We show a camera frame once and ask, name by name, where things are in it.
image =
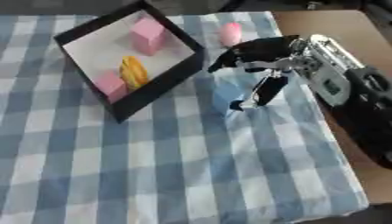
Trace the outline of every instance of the yellow toy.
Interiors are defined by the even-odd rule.
[[[149,82],[147,71],[144,69],[140,61],[134,56],[122,57],[120,75],[131,89],[140,88]]]

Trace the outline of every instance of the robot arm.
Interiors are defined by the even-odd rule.
[[[288,78],[275,71],[288,71],[296,63],[293,55],[293,43],[298,35],[259,38],[235,45],[224,52],[209,68],[213,73],[223,67],[244,67],[247,73],[256,73],[271,69],[270,76],[262,78],[253,88],[249,99],[233,101],[231,109],[243,110],[266,105],[288,83]]]

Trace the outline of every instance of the checkered cloth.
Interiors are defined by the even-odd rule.
[[[91,18],[0,17],[0,223],[269,223],[368,205],[296,78],[225,121],[214,81],[256,77],[200,71],[117,124],[53,42]],[[268,12],[171,19],[207,46],[206,66],[228,21],[245,40],[279,34]]]

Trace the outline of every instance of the table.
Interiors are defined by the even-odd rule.
[[[268,107],[225,120],[217,80],[251,89],[262,74],[200,71],[116,123],[53,41],[93,18],[0,17],[1,222],[269,223],[368,206],[296,75]],[[206,46],[206,67],[227,22],[244,40],[280,34],[270,12],[170,19]]]
[[[357,10],[274,12],[282,33],[322,33],[341,43],[360,61],[392,74],[392,48],[365,14]],[[392,171],[371,161],[323,109],[340,147],[346,154],[371,203],[392,202]]]

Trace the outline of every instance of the wooden table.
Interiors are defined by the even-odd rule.
[[[274,12],[283,35],[314,33],[336,39],[365,64],[392,75],[392,48],[367,16],[357,10]],[[371,161],[323,108],[325,118],[362,183],[370,203],[392,202],[392,170]]]

